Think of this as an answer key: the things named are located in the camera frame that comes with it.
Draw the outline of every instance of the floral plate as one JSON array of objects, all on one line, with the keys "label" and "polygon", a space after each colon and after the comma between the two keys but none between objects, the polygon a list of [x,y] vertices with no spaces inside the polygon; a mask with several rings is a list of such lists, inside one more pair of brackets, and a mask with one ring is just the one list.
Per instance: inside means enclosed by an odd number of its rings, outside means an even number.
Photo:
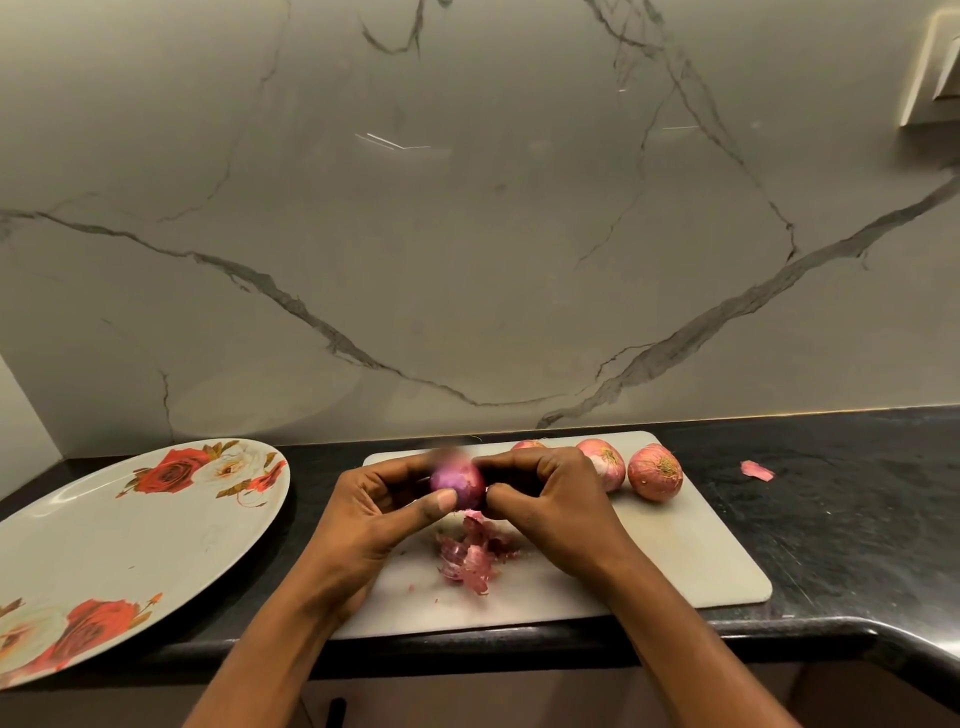
[{"label": "floral plate", "polygon": [[137,455],[0,522],[0,690],[76,665],[199,594],[267,529],[290,485],[254,440]]}]

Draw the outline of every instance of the onion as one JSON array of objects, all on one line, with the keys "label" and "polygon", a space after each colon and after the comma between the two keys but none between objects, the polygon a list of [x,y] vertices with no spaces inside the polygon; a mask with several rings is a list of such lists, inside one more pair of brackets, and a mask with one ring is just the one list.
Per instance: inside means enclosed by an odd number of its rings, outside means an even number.
[{"label": "onion", "polygon": [[511,449],[545,448],[545,447],[546,445],[544,445],[540,440],[520,440],[520,442],[514,445]]},{"label": "onion", "polygon": [[677,458],[657,443],[634,453],[627,467],[627,477],[640,497],[656,503],[671,499],[684,483],[684,471]]},{"label": "onion", "polygon": [[593,462],[593,468],[600,476],[600,482],[603,483],[605,491],[609,493],[623,485],[623,477],[627,474],[627,469],[623,464],[623,458],[613,449],[613,445],[605,440],[591,437],[578,443],[577,449]]},{"label": "onion", "polygon": [[430,490],[441,491],[452,488],[457,492],[457,508],[462,511],[476,508],[487,492],[487,482],[483,475],[463,454],[456,454],[444,461],[430,475]]}]

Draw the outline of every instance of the fingernail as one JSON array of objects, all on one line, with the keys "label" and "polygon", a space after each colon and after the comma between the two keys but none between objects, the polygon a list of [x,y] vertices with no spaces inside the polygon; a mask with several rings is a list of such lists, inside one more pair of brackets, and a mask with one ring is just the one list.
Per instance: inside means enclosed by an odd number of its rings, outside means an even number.
[{"label": "fingernail", "polygon": [[440,491],[437,493],[437,505],[442,513],[449,513],[457,507],[457,492],[452,488]]}]

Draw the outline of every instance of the person's right hand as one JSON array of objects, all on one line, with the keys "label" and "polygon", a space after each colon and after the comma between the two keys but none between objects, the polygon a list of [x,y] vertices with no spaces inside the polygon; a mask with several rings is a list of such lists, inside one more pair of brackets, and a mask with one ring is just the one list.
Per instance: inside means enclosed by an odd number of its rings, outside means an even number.
[{"label": "person's right hand", "polygon": [[[576,448],[527,448],[475,457],[473,464],[492,482],[492,515],[506,518],[556,567],[606,599],[611,579],[639,549],[589,459]],[[534,491],[534,478],[540,495],[521,493]]]}]

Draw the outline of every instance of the cutting board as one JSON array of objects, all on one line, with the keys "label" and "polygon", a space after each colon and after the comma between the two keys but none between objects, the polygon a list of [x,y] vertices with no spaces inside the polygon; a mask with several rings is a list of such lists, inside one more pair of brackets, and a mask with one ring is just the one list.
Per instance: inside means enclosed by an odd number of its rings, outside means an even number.
[{"label": "cutting board", "polygon": [[[640,448],[658,442],[643,431],[594,437],[609,442],[625,460]],[[574,446],[583,439],[556,437],[541,441],[550,448],[561,448]],[[490,455],[510,449],[513,444],[471,445],[463,450],[471,456]],[[423,450],[379,452],[368,457],[364,465],[418,452]],[[770,598],[770,579],[689,478],[684,477],[680,493],[668,503],[657,505],[641,500],[626,481],[611,495],[611,501],[631,538],[694,607],[750,604]],[[400,544],[363,607],[334,639],[527,624],[609,613],[606,606],[554,567],[529,542],[524,544],[523,556],[499,567],[500,575],[490,582],[490,592],[485,596],[446,582],[437,571],[440,559],[436,530],[455,529],[462,520],[463,514],[450,514]],[[513,530],[508,523],[502,523],[505,529]]]}]

